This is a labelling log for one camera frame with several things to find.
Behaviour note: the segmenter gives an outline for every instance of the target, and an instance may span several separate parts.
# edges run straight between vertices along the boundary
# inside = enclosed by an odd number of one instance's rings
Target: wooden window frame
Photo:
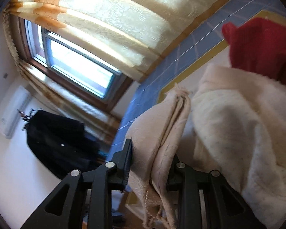
[[[22,45],[25,52],[24,59],[27,63],[31,64],[35,68],[37,68],[39,71],[41,71],[43,74],[48,76],[50,79],[73,93],[74,95],[78,96],[79,98],[83,99],[90,105],[104,111],[110,113],[110,111],[115,107],[115,105],[118,103],[118,101],[121,99],[123,94],[127,91],[127,89],[132,84],[133,80],[125,75],[121,75],[118,80],[115,83],[116,91],[114,92],[112,97],[109,97],[106,99],[106,101],[102,101],[93,95],[89,94],[88,92],[85,92],[80,87],[76,86],[72,82],[66,80],[59,74],[57,74],[55,71],[51,70],[51,68],[45,67],[38,61],[36,61],[30,53],[27,34],[26,34],[26,28],[25,28],[25,20],[22,18],[18,18],[19,22],[19,31],[21,36]]]

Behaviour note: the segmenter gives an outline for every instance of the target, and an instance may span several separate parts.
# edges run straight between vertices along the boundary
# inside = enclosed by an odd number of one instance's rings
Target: curtain
[[[6,9],[3,11],[3,30],[8,48],[21,76],[28,80],[29,84],[61,114],[83,122],[87,132],[111,145],[119,128],[120,120],[86,103],[37,68],[20,59],[11,36],[9,13]]]
[[[228,0],[11,0],[12,14],[142,81]]]

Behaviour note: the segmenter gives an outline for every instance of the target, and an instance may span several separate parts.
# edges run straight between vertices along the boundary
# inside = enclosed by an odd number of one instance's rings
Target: window
[[[64,79],[100,99],[110,94],[121,72],[76,44],[25,21],[31,56]]]
[[[89,103],[109,110],[130,86],[130,78],[99,57],[37,24],[23,19],[20,23],[28,62]]]

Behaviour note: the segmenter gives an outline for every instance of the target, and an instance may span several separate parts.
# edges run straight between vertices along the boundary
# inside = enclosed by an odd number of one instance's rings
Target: black jacket
[[[101,165],[98,140],[85,132],[83,123],[60,115],[37,111],[27,127],[27,143],[60,179],[74,169],[85,172]]]

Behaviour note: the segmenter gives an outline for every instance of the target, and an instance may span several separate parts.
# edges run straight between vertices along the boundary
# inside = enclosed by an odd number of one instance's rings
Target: silver screw
[[[79,174],[80,174],[80,171],[77,169],[74,169],[71,171],[71,176],[73,176],[73,177],[77,177]]]
[[[105,163],[105,166],[106,166],[107,168],[112,168],[112,167],[115,166],[115,163],[114,163],[114,162],[107,162],[107,163]]]
[[[185,164],[179,162],[179,163],[176,164],[176,166],[177,166],[177,168],[179,168],[179,169],[183,169],[183,168],[185,167]]]
[[[212,170],[211,175],[212,175],[213,177],[219,177],[219,176],[220,176],[220,173],[219,173],[218,170]]]

